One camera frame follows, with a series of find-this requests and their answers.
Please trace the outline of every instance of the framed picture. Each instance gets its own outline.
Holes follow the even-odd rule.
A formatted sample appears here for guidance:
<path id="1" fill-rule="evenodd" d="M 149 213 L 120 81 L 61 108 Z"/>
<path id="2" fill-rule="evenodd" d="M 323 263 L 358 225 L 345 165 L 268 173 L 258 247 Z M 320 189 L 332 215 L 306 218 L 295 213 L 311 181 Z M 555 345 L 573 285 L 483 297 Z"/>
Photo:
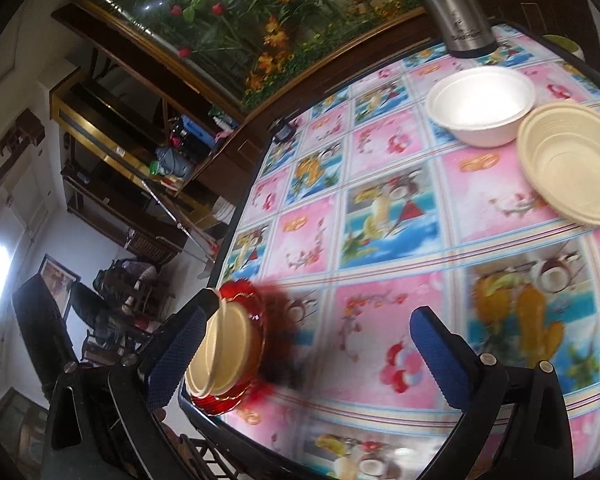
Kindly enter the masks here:
<path id="1" fill-rule="evenodd" d="M 69 301 L 69 288 L 73 282 L 80 281 L 80 276 L 56 262 L 48 254 L 45 254 L 45 257 L 42 259 L 38 274 L 42 276 L 46 287 L 51 292 L 54 300 L 56 300 L 60 314 L 66 319 L 66 314 L 68 314 L 66 305 Z"/>
<path id="2" fill-rule="evenodd" d="M 47 415 L 14 388 L 0 400 L 0 443 L 27 480 L 40 478 Z"/>

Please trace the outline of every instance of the pink tablecloth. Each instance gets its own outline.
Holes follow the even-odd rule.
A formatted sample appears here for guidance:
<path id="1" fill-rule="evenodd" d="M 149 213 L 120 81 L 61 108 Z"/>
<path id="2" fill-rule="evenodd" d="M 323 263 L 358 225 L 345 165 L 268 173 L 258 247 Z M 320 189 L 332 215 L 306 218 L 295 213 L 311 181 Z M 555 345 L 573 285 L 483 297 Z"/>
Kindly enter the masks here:
<path id="1" fill-rule="evenodd" d="M 225 416 L 248 437 L 338 478 L 415 478 L 458 420 L 410 340 L 410 313 L 426 304 L 477 352 L 551 360 L 576 474 L 600 459 L 600 229 L 559 218 L 514 144 L 469 148 L 424 111 L 435 82 L 480 64 L 527 75 L 539 103 L 600 112 L 600 90 L 531 38 L 494 30 L 496 54 L 420 51 L 307 111 L 294 140 L 271 147 L 222 269 L 293 300 L 275 384 Z"/>

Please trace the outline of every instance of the blue container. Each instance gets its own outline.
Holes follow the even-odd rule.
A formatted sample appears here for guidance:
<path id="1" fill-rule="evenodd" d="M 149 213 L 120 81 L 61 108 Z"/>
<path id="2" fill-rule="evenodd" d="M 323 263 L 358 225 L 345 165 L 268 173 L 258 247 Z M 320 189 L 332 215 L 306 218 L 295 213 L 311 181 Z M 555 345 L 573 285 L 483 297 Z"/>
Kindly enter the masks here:
<path id="1" fill-rule="evenodd" d="M 208 133 L 204 128 L 195 123 L 192 119 L 188 118 L 186 115 L 182 117 L 182 126 L 185 131 L 196 137 L 197 139 L 204 142 L 208 147 L 212 148 L 216 145 L 216 139 L 210 133 Z"/>

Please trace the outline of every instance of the white foam bowl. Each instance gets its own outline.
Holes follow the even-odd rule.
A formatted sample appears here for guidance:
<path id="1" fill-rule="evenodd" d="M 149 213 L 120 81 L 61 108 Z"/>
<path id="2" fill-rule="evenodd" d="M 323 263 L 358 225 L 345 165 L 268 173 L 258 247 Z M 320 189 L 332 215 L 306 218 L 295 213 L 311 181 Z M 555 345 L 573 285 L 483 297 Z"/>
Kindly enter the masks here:
<path id="1" fill-rule="evenodd" d="M 534 106 L 536 91 L 525 75 L 499 66 L 457 72 L 429 91 L 429 117 L 458 139 L 478 148 L 502 146 Z"/>
<path id="2" fill-rule="evenodd" d="M 251 347 L 250 318 L 237 301 L 222 300 L 206 322 L 205 337 L 189 367 L 185 382 L 193 397 L 220 396 L 240 379 Z"/>
<path id="3" fill-rule="evenodd" d="M 520 125 L 520 167 L 559 213 L 600 225 L 600 114 L 572 103 L 536 108 Z"/>

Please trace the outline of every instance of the blue gripper pad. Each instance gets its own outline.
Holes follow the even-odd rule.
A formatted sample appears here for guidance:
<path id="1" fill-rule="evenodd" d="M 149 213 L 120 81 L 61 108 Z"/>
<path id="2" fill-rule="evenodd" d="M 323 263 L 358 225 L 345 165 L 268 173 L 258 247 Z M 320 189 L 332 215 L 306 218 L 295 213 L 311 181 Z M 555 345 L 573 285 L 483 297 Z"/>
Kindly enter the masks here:
<path id="1" fill-rule="evenodd" d="M 436 380 L 446 402 L 452 408 L 464 412 L 471 401 L 474 380 L 478 373 L 477 364 L 466 361 L 475 360 L 477 358 L 475 353 L 460 336 L 449 332 L 428 306 L 421 306 L 413 311 L 409 329 L 412 341 Z M 465 352 L 465 349 L 458 348 L 455 338 L 468 348 L 472 357 Z"/>
<path id="2" fill-rule="evenodd" d="M 206 315 L 204 310 L 198 307 L 182 324 L 182 328 L 171 339 L 164 352 L 152 363 L 152 368 L 144 377 L 145 399 L 151 412 L 169 403 L 193 355 L 202 343 L 205 332 Z"/>

